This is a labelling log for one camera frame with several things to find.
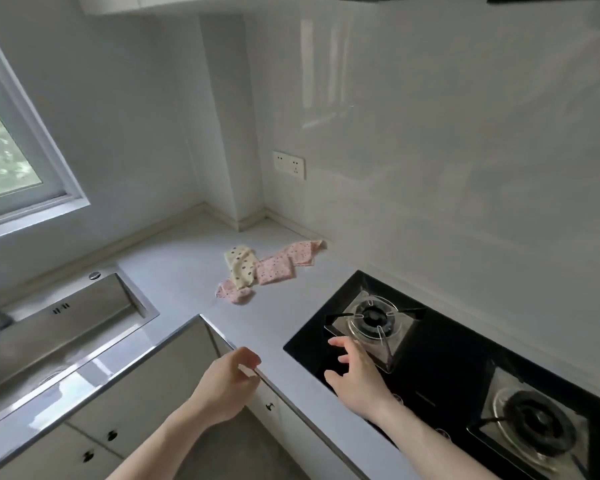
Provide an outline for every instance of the electrical outlet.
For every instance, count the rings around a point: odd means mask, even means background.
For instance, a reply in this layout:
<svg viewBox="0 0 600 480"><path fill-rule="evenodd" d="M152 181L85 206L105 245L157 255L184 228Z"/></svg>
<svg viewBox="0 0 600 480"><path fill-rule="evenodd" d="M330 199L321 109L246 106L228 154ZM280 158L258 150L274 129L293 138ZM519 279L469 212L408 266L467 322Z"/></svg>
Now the electrical outlet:
<svg viewBox="0 0 600 480"><path fill-rule="evenodd" d="M305 179L304 158L294 157L282 152L273 152L273 166L278 171Z"/></svg>

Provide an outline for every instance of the window sill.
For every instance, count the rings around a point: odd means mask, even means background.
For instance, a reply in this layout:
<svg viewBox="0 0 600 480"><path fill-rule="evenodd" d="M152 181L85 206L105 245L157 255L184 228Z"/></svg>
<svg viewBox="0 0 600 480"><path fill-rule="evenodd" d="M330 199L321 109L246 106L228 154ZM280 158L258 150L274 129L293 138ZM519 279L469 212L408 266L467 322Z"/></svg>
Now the window sill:
<svg viewBox="0 0 600 480"><path fill-rule="evenodd" d="M87 207L89 201L84 198L76 197L60 197L57 199L44 202L38 206L34 206L31 209L24 209L19 211L19 216L11 218L0 218L0 237L17 232L27 227L40 224L41 222L48 221L49 219L55 219L56 217L64 216L75 210Z"/></svg>

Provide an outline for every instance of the white countertop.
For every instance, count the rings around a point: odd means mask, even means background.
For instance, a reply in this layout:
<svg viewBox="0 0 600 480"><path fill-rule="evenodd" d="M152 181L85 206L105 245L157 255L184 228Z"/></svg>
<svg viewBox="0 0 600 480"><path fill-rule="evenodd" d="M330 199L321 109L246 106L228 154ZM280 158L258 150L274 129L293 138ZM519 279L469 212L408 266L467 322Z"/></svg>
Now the white countertop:
<svg viewBox="0 0 600 480"><path fill-rule="evenodd" d="M116 371L124 373L130 362L201 314L233 345L260 355L260 370L267 379L371 480L417 480L396 448L283 350L355 267L323 250L314 266L296 268L295 279L256 286L246 305L215 297L218 283L229 275L223 256L227 249L245 244L265 258L304 240L270 220L236 233L200 214L107 260L128 275L160 316L98 356L113 376L103 379L101 370L96 373L94 364L87 363L2 419L0 461L88 400L116 377Z"/></svg>

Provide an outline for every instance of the stove knob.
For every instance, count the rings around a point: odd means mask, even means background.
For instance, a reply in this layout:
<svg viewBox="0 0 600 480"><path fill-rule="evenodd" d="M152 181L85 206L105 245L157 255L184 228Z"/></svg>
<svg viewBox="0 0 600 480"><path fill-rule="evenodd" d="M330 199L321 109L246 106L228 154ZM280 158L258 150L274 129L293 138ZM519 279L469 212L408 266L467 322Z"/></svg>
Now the stove knob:
<svg viewBox="0 0 600 480"><path fill-rule="evenodd" d="M442 428L436 428L436 431L439 432L444 438L446 438L449 441L451 441L451 436L444 429L442 429Z"/></svg>

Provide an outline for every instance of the sink basin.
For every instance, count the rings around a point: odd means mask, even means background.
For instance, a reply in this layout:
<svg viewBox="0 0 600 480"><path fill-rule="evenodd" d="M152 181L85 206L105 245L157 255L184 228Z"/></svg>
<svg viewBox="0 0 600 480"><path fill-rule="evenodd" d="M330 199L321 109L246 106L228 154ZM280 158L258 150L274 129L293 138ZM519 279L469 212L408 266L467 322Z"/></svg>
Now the sink basin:
<svg viewBox="0 0 600 480"><path fill-rule="evenodd" d="M101 354L158 312L118 268L78 276L5 311L0 419Z"/></svg>

